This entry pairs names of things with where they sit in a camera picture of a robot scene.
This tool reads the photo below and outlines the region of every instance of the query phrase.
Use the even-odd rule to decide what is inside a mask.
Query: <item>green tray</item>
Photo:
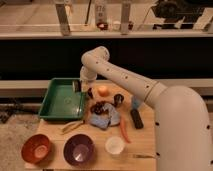
[[[73,91],[73,78],[54,78],[46,92],[39,117],[50,121],[80,120],[84,114],[86,94]]]

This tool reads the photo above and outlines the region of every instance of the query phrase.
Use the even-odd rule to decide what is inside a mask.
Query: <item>carrot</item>
[[[127,135],[127,131],[126,131],[126,121],[122,116],[121,116],[121,120],[120,120],[120,129],[121,129],[121,134],[122,134],[123,138],[125,139],[125,141],[127,143],[131,143],[131,141],[129,140],[129,137]]]

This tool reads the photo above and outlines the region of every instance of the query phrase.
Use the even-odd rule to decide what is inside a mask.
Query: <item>white cup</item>
[[[118,156],[124,150],[125,143],[122,138],[118,136],[112,136],[107,139],[105,143],[106,151],[112,156]]]

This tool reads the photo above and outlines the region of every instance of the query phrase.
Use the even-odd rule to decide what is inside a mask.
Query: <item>blue cloth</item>
[[[115,107],[110,103],[105,103],[103,110],[108,110],[110,117],[110,126],[115,126],[120,123],[120,114],[115,109]]]
[[[110,119],[93,113],[90,117],[90,124],[106,130],[109,126]]]

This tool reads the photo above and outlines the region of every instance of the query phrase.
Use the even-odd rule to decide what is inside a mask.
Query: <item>dark red bowl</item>
[[[72,136],[64,146],[64,158],[69,164],[74,166],[87,163],[92,158],[93,153],[93,141],[84,134]]]
[[[30,137],[23,145],[21,155],[24,161],[29,163],[38,163],[49,153],[51,143],[49,138],[43,134],[37,134]]]

